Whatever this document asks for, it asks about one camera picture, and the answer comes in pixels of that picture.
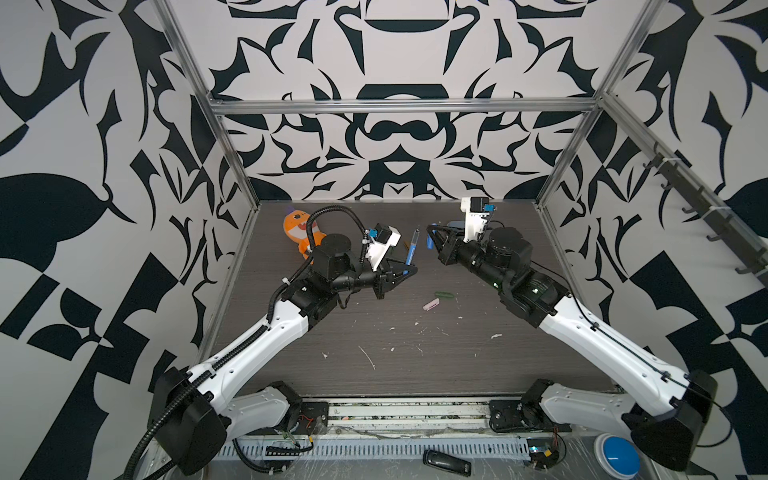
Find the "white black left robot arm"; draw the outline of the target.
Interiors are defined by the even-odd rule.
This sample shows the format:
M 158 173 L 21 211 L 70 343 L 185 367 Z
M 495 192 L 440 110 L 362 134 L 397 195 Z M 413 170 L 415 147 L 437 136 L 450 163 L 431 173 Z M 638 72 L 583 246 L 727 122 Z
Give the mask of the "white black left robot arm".
M 301 399 L 282 382 L 252 401 L 236 395 L 280 351 L 303 337 L 335 308 L 343 293 L 369 288 L 382 299 L 418 271 L 392 257 L 401 234 L 390 225 L 365 226 L 349 207 L 330 205 L 306 221 L 309 245 L 304 262 L 270 296 L 267 312 L 245 333 L 210 358 L 186 370 L 169 368 L 154 388 L 147 431 L 121 474 L 132 479 L 151 442 L 170 460 L 152 473 L 172 468 L 186 475 L 202 470 L 221 448 L 254 430 L 290 429 Z

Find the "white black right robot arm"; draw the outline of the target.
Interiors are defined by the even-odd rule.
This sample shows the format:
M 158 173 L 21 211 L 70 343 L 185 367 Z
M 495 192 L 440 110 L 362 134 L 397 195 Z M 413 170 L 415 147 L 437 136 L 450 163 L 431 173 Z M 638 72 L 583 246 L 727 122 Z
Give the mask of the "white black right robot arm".
M 465 267 L 495 289 L 510 313 L 572 348 L 621 389 L 601 393 L 539 379 L 516 407 L 493 413 L 494 431 L 580 425 L 629 440 L 670 470 L 688 468 L 717 405 L 718 384 L 709 374 L 687 373 L 600 320 L 533 268 L 532 245 L 512 227 L 471 239 L 461 229 L 433 225 L 429 236 L 442 264 Z

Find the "blue pen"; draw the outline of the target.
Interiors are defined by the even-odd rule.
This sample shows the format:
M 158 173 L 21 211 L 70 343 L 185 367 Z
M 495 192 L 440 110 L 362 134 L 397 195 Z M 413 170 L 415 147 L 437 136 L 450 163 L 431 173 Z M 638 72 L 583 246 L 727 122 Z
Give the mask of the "blue pen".
M 419 238 L 420 238 L 420 232 L 421 232 L 420 228 L 417 227 L 413 231 L 413 234 L 411 236 L 411 241 L 410 241 L 410 243 L 408 245 L 408 253 L 407 253 L 407 257 L 406 257 L 406 265 L 409 266 L 409 267 L 411 267 L 414 264 L 414 257 L 415 257 L 415 252 L 416 252 L 416 249 L 417 249 L 417 246 L 418 246 Z

